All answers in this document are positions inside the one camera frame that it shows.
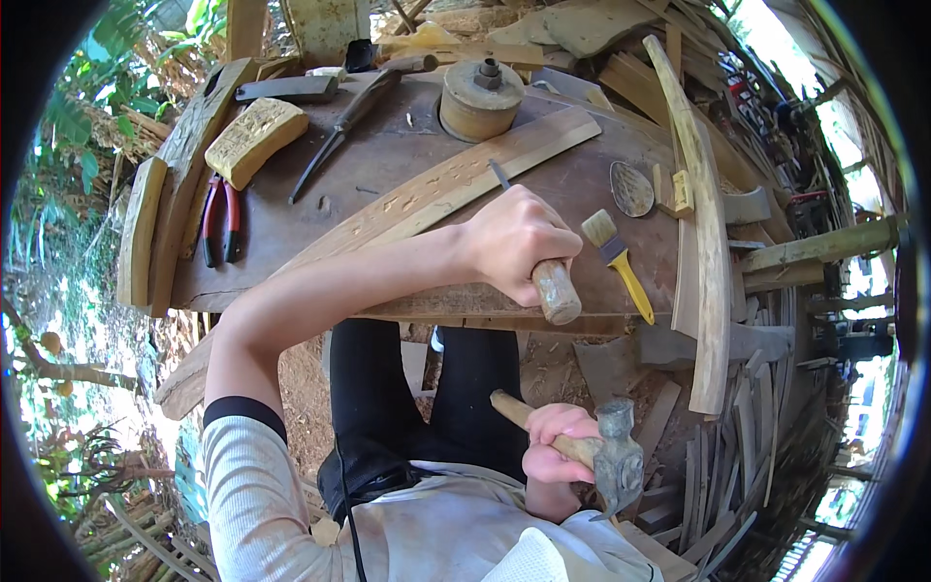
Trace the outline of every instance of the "shirt sleeve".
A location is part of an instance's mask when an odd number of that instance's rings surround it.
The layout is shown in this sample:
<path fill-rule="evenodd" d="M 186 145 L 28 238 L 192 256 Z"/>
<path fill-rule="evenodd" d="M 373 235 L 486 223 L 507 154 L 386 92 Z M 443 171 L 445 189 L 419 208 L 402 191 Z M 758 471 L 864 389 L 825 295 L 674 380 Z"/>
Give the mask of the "shirt sleeve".
<path fill-rule="evenodd" d="M 278 431 L 253 414 L 214 414 L 203 452 L 210 537 L 223 580 L 342 577 L 338 548 L 322 548 L 308 533 L 300 478 Z"/>

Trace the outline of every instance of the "white shirt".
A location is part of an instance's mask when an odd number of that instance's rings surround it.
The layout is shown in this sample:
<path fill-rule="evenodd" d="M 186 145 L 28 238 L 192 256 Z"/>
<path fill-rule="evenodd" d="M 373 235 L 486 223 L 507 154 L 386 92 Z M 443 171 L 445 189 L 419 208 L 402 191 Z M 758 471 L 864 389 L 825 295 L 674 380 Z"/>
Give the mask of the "white shirt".
<path fill-rule="evenodd" d="M 225 416 L 204 430 L 210 536 L 224 582 L 357 580 L 352 535 L 321 547 L 288 447 L 265 424 Z M 382 580 L 662 582 L 607 521 L 557 525 L 524 510 L 523 486 L 483 467 L 412 461 L 440 476 L 355 506 L 362 564 Z"/>

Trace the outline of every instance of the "black sleeve cuff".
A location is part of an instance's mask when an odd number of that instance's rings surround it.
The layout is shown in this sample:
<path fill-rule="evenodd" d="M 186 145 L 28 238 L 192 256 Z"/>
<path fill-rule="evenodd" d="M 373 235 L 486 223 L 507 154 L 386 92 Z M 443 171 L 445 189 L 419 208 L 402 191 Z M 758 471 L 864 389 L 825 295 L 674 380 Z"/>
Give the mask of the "black sleeve cuff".
<path fill-rule="evenodd" d="M 210 406 L 204 411 L 204 428 L 218 418 L 225 416 L 245 416 L 252 420 L 257 420 L 265 426 L 274 430 L 285 444 L 288 444 L 288 432 L 285 430 L 285 422 L 277 415 L 275 411 L 268 408 L 256 399 L 247 396 L 224 396 L 210 403 Z"/>

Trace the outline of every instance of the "yellow brush handle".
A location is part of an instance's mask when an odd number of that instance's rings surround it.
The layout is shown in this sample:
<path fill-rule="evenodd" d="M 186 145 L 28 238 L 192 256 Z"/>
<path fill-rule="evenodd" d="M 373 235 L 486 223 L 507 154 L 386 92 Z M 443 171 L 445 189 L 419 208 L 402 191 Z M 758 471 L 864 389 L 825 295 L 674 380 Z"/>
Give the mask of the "yellow brush handle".
<path fill-rule="evenodd" d="M 637 309 L 641 312 L 643 318 L 646 319 L 646 322 L 653 325 L 655 323 L 653 306 L 650 305 L 650 300 L 647 299 L 643 286 L 637 280 L 637 276 L 634 275 L 633 269 L 630 268 L 630 262 L 627 261 L 627 249 L 624 249 L 624 252 L 617 255 L 617 257 L 610 262 L 610 266 L 614 267 L 614 270 L 620 273 L 621 278 L 627 285 L 627 290 L 630 291 L 630 297 L 634 300 L 634 305 L 637 306 Z"/>

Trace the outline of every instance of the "wooden workbench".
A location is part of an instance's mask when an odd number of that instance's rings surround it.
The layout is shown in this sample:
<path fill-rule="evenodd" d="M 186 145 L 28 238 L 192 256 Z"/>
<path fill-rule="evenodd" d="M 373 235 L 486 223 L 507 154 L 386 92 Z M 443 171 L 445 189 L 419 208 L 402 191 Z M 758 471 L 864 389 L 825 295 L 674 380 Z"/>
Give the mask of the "wooden workbench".
<path fill-rule="evenodd" d="M 195 311 L 222 312 L 243 291 L 261 283 L 298 252 L 391 189 L 436 166 L 471 144 L 455 140 L 439 126 L 437 106 L 442 88 L 439 73 L 405 77 L 391 102 L 373 110 L 350 133 L 306 187 L 303 197 L 288 204 L 288 194 L 331 130 L 336 116 L 366 87 L 374 74 L 355 74 L 340 86 L 333 103 L 308 105 L 310 129 L 274 154 L 241 194 L 242 257 L 216 269 L 204 265 L 196 245 L 191 261 L 181 260 L 171 304 Z M 514 126 L 558 111 L 578 101 L 528 88 Z M 614 204 L 609 167 L 622 160 L 652 176 L 659 163 L 673 169 L 668 134 L 628 112 L 611 113 L 585 103 L 602 134 L 576 145 L 520 176 L 521 183 L 546 200 L 577 233 L 581 223 L 605 208 L 614 217 L 622 240 L 630 247 L 630 263 L 650 298 L 655 313 L 672 310 L 678 260 L 676 221 L 652 210 L 631 219 Z M 410 114 L 412 125 L 408 123 Z M 438 224 L 467 220 L 495 190 Z M 225 215 L 225 209 L 219 209 Z M 621 278 L 606 268 L 586 242 L 573 262 L 573 283 L 586 315 L 636 315 L 636 306 Z M 483 284 L 424 291 L 374 307 L 369 313 L 404 318 L 539 317 Z"/>

